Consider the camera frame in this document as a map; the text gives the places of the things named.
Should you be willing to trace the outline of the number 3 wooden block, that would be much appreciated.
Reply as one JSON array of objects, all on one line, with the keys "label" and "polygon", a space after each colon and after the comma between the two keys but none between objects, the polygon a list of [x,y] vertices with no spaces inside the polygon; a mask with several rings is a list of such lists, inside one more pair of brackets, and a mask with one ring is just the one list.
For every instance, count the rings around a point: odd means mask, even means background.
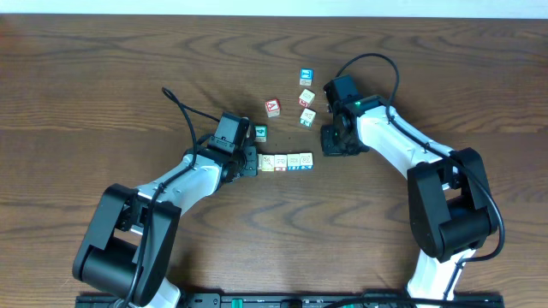
[{"label": "number 3 wooden block", "polygon": [[288,156],[286,154],[274,156],[274,169],[276,171],[286,171],[288,169]]}]

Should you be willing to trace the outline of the letter B wooden block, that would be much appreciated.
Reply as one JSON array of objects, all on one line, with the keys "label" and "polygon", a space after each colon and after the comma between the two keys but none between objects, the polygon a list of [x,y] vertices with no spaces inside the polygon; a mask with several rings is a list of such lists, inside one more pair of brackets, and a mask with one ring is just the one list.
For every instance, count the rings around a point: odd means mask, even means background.
[{"label": "letter B wooden block", "polygon": [[313,169],[313,154],[311,152],[300,154],[300,169]]}]

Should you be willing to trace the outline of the red U 8 wooden block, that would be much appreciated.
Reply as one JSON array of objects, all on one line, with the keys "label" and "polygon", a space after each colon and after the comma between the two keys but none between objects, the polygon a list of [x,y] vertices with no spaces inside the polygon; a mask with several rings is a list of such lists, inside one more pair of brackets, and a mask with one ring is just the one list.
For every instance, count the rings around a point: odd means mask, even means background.
[{"label": "red U 8 wooden block", "polygon": [[287,169],[288,170],[298,170],[301,168],[301,157],[299,154],[288,154],[287,155]]}]

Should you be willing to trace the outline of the number 0 wooden block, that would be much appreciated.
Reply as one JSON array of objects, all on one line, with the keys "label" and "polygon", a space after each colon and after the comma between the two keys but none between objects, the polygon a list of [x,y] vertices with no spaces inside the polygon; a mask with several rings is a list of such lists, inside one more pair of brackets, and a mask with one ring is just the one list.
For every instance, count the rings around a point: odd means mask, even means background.
[{"label": "number 0 wooden block", "polygon": [[261,170],[261,169],[262,169],[262,158],[263,158],[263,155],[262,155],[262,154],[258,154],[258,166],[257,166],[257,170]]}]

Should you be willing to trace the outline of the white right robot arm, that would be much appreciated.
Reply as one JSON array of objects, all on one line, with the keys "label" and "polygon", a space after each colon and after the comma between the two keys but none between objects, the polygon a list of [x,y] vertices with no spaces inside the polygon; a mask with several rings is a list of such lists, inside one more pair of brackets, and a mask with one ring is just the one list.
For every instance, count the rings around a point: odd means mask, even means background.
[{"label": "white right robot arm", "polygon": [[503,230],[480,154],[428,138],[380,96],[331,98],[328,105],[333,122],[321,130],[326,156],[373,149],[407,181],[410,227],[420,247],[408,295],[455,301],[463,267],[478,262],[476,251]]}]

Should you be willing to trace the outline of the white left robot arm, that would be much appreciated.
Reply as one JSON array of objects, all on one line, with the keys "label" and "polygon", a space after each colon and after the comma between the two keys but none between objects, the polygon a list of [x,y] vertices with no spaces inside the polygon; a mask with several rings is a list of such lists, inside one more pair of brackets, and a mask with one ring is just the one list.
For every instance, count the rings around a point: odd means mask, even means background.
[{"label": "white left robot arm", "polygon": [[255,146],[198,146],[155,181],[107,187],[74,259],[73,277],[135,306],[167,288],[165,274],[181,216],[223,184],[254,177]]}]

